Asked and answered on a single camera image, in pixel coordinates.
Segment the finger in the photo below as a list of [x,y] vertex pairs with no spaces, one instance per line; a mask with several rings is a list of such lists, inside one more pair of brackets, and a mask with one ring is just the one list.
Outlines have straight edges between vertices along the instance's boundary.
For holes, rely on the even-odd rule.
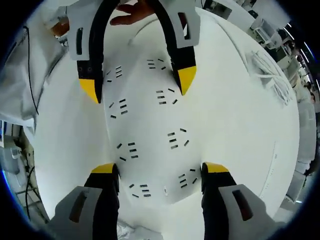
[[111,19],[111,25],[130,25],[137,22],[138,19],[135,19],[132,15],[126,16],[116,16],[115,18]]
[[127,14],[132,14],[136,10],[135,7],[130,4],[119,5],[116,9]]

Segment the black wire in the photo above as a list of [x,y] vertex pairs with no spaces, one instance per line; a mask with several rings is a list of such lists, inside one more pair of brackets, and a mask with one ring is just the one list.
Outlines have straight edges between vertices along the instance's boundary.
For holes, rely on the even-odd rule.
[[35,166],[31,168],[31,171],[28,176],[28,180],[26,182],[26,187],[25,187],[25,207],[26,207],[26,214],[28,215],[28,218],[30,220],[30,212],[29,212],[29,206],[28,206],[28,187],[31,179],[31,174],[35,170]]
[[30,33],[29,33],[29,28],[27,26],[23,26],[23,28],[26,30],[26,33],[28,35],[28,76],[29,76],[30,92],[31,92],[31,97],[32,97],[32,101],[33,101],[33,105],[34,105],[35,111],[39,115],[38,108],[37,108],[37,105],[36,105],[36,102],[35,102],[35,98],[34,98],[34,93],[32,91],[32,87],[31,87],[31,78],[30,78]]

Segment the cable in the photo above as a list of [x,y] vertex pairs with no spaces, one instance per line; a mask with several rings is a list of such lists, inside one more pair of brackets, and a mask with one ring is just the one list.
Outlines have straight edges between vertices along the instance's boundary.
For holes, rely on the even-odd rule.
[[27,26],[23,26],[23,28],[26,30],[26,33],[28,35],[28,76],[29,76],[30,92],[31,92],[31,97],[32,97],[32,101],[33,101],[33,105],[34,105],[35,111],[39,115],[38,108],[37,108],[37,105],[36,105],[36,102],[35,102],[35,98],[34,98],[34,93],[32,91],[32,87],[31,87],[31,78],[30,78],[30,33],[29,33],[29,28]]
[[26,207],[26,214],[28,215],[29,220],[31,219],[30,219],[30,212],[29,212],[29,206],[28,206],[28,187],[30,184],[31,174],[34,170],[35,170],[35,166],[31,168],[31,171],[28,176],[28,180],[26,182],[26,187],[25,187],[25,207]]

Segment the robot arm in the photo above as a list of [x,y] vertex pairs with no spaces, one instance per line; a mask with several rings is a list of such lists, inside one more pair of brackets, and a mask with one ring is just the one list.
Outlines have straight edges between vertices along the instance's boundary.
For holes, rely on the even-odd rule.
[[[77,61],[79,81],[95,103],[102,98],[104,34],[108,20],[120,0],[80,0],[68,6],[69,52]],[[194,0],[147,0],[162,25],[175,80],[182,95],[195,74],[194,46],[199,43],[200,17]],[[184,35],[180,18],[186,20]]]

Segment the human hand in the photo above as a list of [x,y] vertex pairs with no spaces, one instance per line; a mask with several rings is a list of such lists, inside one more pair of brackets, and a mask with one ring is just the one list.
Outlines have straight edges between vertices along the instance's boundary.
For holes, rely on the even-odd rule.
[[130,25],[155,13],[145,0],[138,0],[134,5],[122,4],[116,9],[129,15],[116,16],[110,21],[111,25]]

